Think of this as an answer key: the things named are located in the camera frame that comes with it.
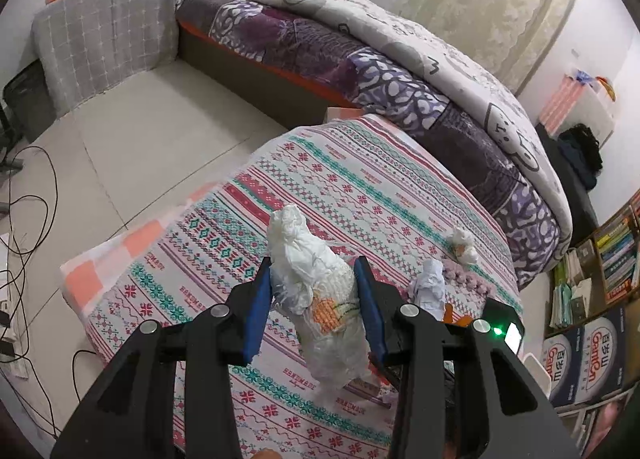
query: white floor tile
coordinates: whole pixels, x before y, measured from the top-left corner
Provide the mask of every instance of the white floor tile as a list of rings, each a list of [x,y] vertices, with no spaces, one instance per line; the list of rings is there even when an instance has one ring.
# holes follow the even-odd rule
[[[127,223],[129,228],[140,226],[148,220],[163,214],[165,211],[177,204],[181,204],[191,193],[210,182],[221,182],[229,175],[233,174],[239,167],[244,165],[249,156],[260,148],[265,142],[286,132],[286,129],[274,122],[250,139],[238,144],[228,152],[215,158],[198,171],[194,172],[186,179],[175,185],[162,197],[151,203],[137,216]]]
[[[520,293],[522,298],[523,323],[525,327],[522,342],[525,353],[539,357],[545,339],[546,309],[550,294],[550,276],[541,273]]]
[[[123,222],[118,216],[79,136],[71,115],[56,121],[36,142],[49,153],[58,176],[58,209],[49,236],[27,265],[24,302],[31,319],[62,283],[60,265],[106,240]],[[47,157],[40,151],[23,152],[24,168],[12,178],[12,200],[37,194],[49,203],[49,219],[55,203],[55,187]],[[3,194],[8,183],[2,187]],[[46,210],[27,199],[12,206],[15,237],[22,251],[33,248]],[[9,231],[8,218],[0,221],[0,233]],[[20,259],[10,255],[9,269],[17,273]]]
[[[51,400],[56,426],[62,429],[78,405],[73,385],[72,357],[76,350],[92,350],[92,346],[84,334],[82,324],[60,292],[47,302],[31,323],[29,338],[28,357]],[[26,335],[22,336],[22,342],[26,342]],[[76,383],[81,397],[102,368],[98,357],[82,353],[76,358]],[[28,380],[10,377],[10,381],[36,410],[49,419],[46,398],[29,365],[27,369],[30,374]]]
[[[124,221],[273,122],[181,60],[75,109],[82,140]]]

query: patterned bedsheet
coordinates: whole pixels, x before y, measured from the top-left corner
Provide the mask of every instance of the patterned bedsheet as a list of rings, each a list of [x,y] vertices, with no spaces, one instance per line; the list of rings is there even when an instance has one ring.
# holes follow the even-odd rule
[[[291,202],[314,234],[334,241],[334,251],[366,255],[375,276],[402,291],[426,257],[452,257],[447,237],[452,227],[464,226],[476,236],[480,259],[474,271],[490,284],[489,295],[522,313],[500,226],[418,144],[385,120],[365,116],[300,127],[272,140],[183,211],[82,320],[103,359],[142,320],[191,320],[250,280],[267,250],[270,212]],[[454,319],[477,317],[485,298],[447,282]],[[270,314],[252,364],[230,371],[246,457],[265,447],[286,459],[385,456],[393,409],[367,383],[323,391],[306,371],[293,325],[278,314]],[[184,446],[182,364],[174,438]]]
[[[507,235],[518,286],[555,264],[556,217],[513,161],[438,89],[348,34],[251,0],[179,0],[188,31],[385,116],[443,163]]]

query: power strip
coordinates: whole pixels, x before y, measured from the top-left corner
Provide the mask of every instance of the power strip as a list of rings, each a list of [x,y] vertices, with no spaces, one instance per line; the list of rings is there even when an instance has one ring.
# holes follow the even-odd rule
[[[5,243],[9,243],[9,234],[5,233],[2,235],[2,239]],[[0,255],[0,266],[4,269],[8,268],[8,253],[9,250],[4,248],[6,252],[2,252]],[[6,333],[4,334],[4,338],[0,341],[0,357],[3,362],[8,362],[16,356],[20,356],[23,354],[22,351],[22,342],[18,335],[20,334],[18,328],[18,315],[14,316],[14,319],[11,320],[10,313],[13,313],[16,309],[17,302],[20,298],[18,295],[18,290],[15,288],[15,284],[13,287],[8,286],[2,289],[2,298],[0,299],[0,335],[4,332],[6,328]],[[4,369],[9,371],[12,375],[18,376],[22,379],[28,379],[29,375],[27,372],[26,364],[24,360],[16,360],[15,362],[11,362],[8,365],[3,365]]]

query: pink and teal patterned blanket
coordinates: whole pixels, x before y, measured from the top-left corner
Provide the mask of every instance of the pink and teal patterned blanket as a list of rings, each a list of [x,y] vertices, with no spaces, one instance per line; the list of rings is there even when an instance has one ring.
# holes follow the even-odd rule
[[[520,313],[511,254],[495,220],[440,163],[376,116],[300,127],[259,149],[228,181],[184,211],[105,293],[85,320],[105,361],[144,319],[186,322],[253,278],[267,252],[270,213],[295,203],[311,231],[346,257],[366,255],[379,280],[404,290],[429,256],[452,258],[447,238],[476,236],[474,271],[490,295]],[[485,297],[447,283],[454,319],[478,316]],[[308,374],[293,325],[272,312],[262,347],[231,367],[246,457],[385,457],[394,411],[371,385],[324,391]],[[175,443],[184,447],[184,364],[175,382]]]

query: black cable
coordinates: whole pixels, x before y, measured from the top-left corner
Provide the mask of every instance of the black cable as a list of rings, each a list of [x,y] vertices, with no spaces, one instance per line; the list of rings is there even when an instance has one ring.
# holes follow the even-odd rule
[[[9,387],[11,387],[11,390],[14,391],[14,394],[18,398],[18,401],[20,401],[20,404],[22,405],[22,408],[24,409],[24,412],[27,413],[27,415],[29,416],[29,419],[31,419],[31,421],[33,421],[33,424],[35,426],[37,426],[39,429],[41,429],[41,431],[43,431],[45,434],[48,434],[48,435],[50,435],[51,437],[53,437],[55,439],[56,438],[55,435],[53,435],[49,430],[46,430],[46,429],[42,428],[40,425],[38,425],[36,420],[33,418],[33,416],[27,410],[27,407],[24,406],[24,404],[26,403],[27,406],[31,410],[33,410],[33,412],[35,412],[40,417],[41,420],[43,420],[48,425],[51,425],[52,428],[55,428],[55,430],[57,430],[58,432],[60,432],[60,429],[57,428],[57,427],[54,427],[53,424],[46,417],[44,417],[40,412],[38,412],[36,409],[33,408],[33,405],[31,403],[29,403],[29,401],[12,385],[11,381],[9,381],[9,378],[6,377],[6,375],[5,375],[5,373],[4,373],[4,371],[2,369],[0,369],[0,375],[2,375],[2,377],[6,380],[7,384],[9,384]]]
[[[53,415],[53,406],[52,406],[52,404],[51,404],[51,400],[49,399],[49,395],[47,395],[47,392],[45,391],[45,389],[44,389],[44,387],[43,387],[43,385],[42,385],[42,382],[40,381],[40,378],[38,377],[38,373],[36,372],[36,369],[35,369],[35,367],[33,366],[33,362],[31,362],[31,360],[30,360],[30,359],[28,359],[28,357],[27,357],[27,354],[28,354],[28,352],[29,352],[29,350],[30,350],[29,323],[27,322],[26,313],[25,313],[25,311],[24,311],[24,302],[23,302],[22,298],[23,298],[23,295],[24,295],[24,288],[25,288],[25,286],[26,286],[26,266],[27,266],[27,264],[28,264],[28,262],[29,262],[29,260],[30,260],[31,256],[32,256],[32,255],[33,255],[33,253],[36,251],[36,249],[38,249],[38,248],[42,245],[42,243],[44,242],[44,240],[46,240],[46,238],[48,237],[48,235],[49,235],[49,233],[50,233],[50,231],[51,231],[51,228],[52,228],[52,226],[53,226],[53,222],[54,222],[55,217],[56,217],[56,212],[57,212],[57,210],[58,210],[58,176],[57,176],[57,174],[56,174],[56,169],[55,169],[55,167],[53,166],[53,162],[52,162],[52,160],[51,160],[51,158],[50,158],[50,156],[49,156],[49,153],[47,153],[47,151],[46,151],[46,150],[44,150],[44,149],[43,149],[42,147],[40,147],[40,146],[28,146],[28,147],[25,147],[25,148],[23,148],[23,149],[19,150],[17,153],[15,153],[14,157],[12,158],[12,163],[14,162],[14,160],[15,160],[16,156],[17,156],[20,152],[23,152],[24,150],[27,150],[27,149],[29,149],[29,148],[36,148],[37,150],[40,150],[41,152],[44,152],[44,154],[47,156],[47,159],[48,159],[48,161],[49,161],[49,165],[50,165],[51,170],[52,170],[52,173],[53,173],[54,185],[55,185],[55,190],[56,190],[56,199],[55,199],[55,204],[54,204],[54,207],[53,207],[53,213],[52,213],[52,216],[51,216],[51,220],[50,220],[50,222],[49,222],[49,204],[47,203],[47,201],[46,201],[44,198],[42,198],[42,197],[40,197],[40,196],[38,196],[38,195],[34,195],[34,194],[26,194],[26,195],[23,195],[23,196],[21,196],[21,197],[17,198],[15,201],[12,201],[12,200],[11,200],[11,181],[12,181],[12,173],[11,173],[11,171],[10,171],[9,179],[8,179],[8,181],[9,181],[9,183],[8,183],[8,193],[9,193],[9,200],[8,200],[8,202],[9,202],[9,205],[10,205],[10,207],[9,207],[9,214],[8,214],[8,217],[9,217],[9,227],[10,227],[10,232],[11,232],[11,234],[12,234],[12,239],[14,240],[14,245],[15,245],[15,247],[18,249],[18,251],[16,251],[16,250],[12,249],[12,248],[10,247],[10,245],[9,245],[9,244],[7,244],[7,243],[5,243],[4,241],[2,241],[2,239],[0,239],[0,241],[2,242],[2,244],[3,244],[4,246],[6,246],[6,248],[7,248],[7,250],[8,250],[8,251],[11,251],[13,254],[18,255],[18,256],[20,257],[20,263],[22,264],[22,267],[20,268],[20,271],[18,272],[18,274],[17,274],[17,275],[15,275],[15,276],[14,276],[14,274],[11,272],[11,270],[9,270],[9,269],[5,270],[5,272],[7,272],[7,273],[11,276],[11,280],[10,280],[10,281],[7,281],[7,283],[6,283],[6,284],[4,284],[2,287],[7,287],[7,286],[11,285],[12,283],[17,282],[17,280],[18,280],[18,279],[20,279],[20,276],[22,275],[22,288],[20,289],[20,291],[19,291],[19,293],[18,293],[18,301],[16,302],[16,305],[15,305],[14,311],[11,313],[11,316],[10,316],[10,318],[9,318],[9,322],[10,322],[10,323],[9,323],[9,326],[11,326],[11,322],[12,322],[12,320],[14,319],[15,314],[17,313],[18,309],[21,309],[21,311],[22,311],[22,317],[24,318],[24,325],[25,325],[24,333],[26,334],[26,338],[27,338],[27,345],[26,345],[26,350],[25,350],[25,352],[23,352],[23,354],[21,354],[21,355],[17,355],[15,358],[13,358],[13,359],[11,359],[11,360],[8,360],[8,361],[0,360],[0,363],[13,363],[13,362],[15,362],[15,361],[17,361],[17,360],[20,360],[20,359],[24,359],[24,360],[26,360],[27,362],[29,362],[29,364],[31,365],[31,370],[33,371],[33,375],[34,375],[34,377],[36,378],[36,381],[38,382],[38,385],[40,386],[40,389],[42,390],[42,393],[44,394],[45,398],[47,399],[47,403],[48,403],[48,405],[49,405],[49,413],[50,413],[50,415],[51,415],[51,421],[49,422],[46,418],[44,418],[44,417],[43,417],[43,416],[42,416],[42,415],[41,415],[37,410],[35,410],[35,409],[31,406],[31,404],[30,404],[26,399],[25,399],[25,402],[26,402],[26,403],[27,403],[27,405],[31,408],[31,410],[33,410],[34,412],[36,412],[36,413],[37,413],[37,414],[42,418],[42,420],[43,420],[43,421],[45,421],[46,423],[48,423],[49,425],[51,425],[51,428],[53,429],[53,433],[49,433],[48,431],[44,430],[40,425],[38,425],[38,424],[35,422],[35,420],[34,420],[33,418],[31,418],[31,420],[34,422],[34,424],[35,424],[38,428],[40,428],[42,431],[44,431],[44,432],[48,433],[48,434],[49,434],[49,435],[51,435],[54,439],[56,439],[56,438],[58,437],[56,432],[59,432],[59,429],[56,427],[56,422],[55,422],[55,418],[54,418],[54,415]],[[41,201],[42,203],[44,203],[45,208],[46,208],[46,213],[45,213],[45,219],[44,219],[44,222],[43,222],[43,224],[42,224],[42,228],[40,229],[40,234],[38,235],[38,238],[37,238],[36,243],[35,243],[35,245],[33,246],[33,248],[29,249],[28,251],[20,251],[20,250],[19,250],[19,246],[18,246],[18,241],[17,241],[17,240],[16,240],[16,238],[15,238],[14,225],[13,225],[13,220],[12,220],[12,216],[11,216],[11,206],[12,206],[13,204],[16,204],[16,203],[18,203],[19,201],[22,201],[22,200],[27,199],[27,198],[34,198],[34,199],[37,199],[37,200]],[[6,332],[7,332],[7,330],[8,330],[8,327],[4,329],[4,331],[2,332],[2,335],[0,335],[0,339],[3,339],[3,338],[4,338],[4,336],[5,336]],[[4,372],[2,372],[2,375],[4,376],[4,378],[6,379],[6,381],[9,383],[9,385],[11,386],[11,388],[13,389],[13,391],[15,392],[15,394],[17,394],[17,395],[18,395],[18,397],[20,398],[20,403],[22,404],[22,407],[24,408],[24,404],[23,404],[23,403],[22,403],[22,401],[21,401],[22,399],[24,399],[24,398],[23,398],[23,396],[17,392],[17,390],[16,390],[16,389],[15,389],[15,387],[11,384],[11,382],[9,381],[9,379],[4,375]]]
[[[80,403],[80,394],[78,394],[78,385],[76,384],[76,358],[78,357],[78,354],[81,354],[81,353],[87,353],[87,354],[92,354],[94,356],[97,356],[97,353],[94,353],[93,351],[89,351],[87,349],[78,349],[74,353],[74,357],[71,358],[71,376],[74,380],[74,390],[76,391],[76,397],[78,398],[78,403]]]

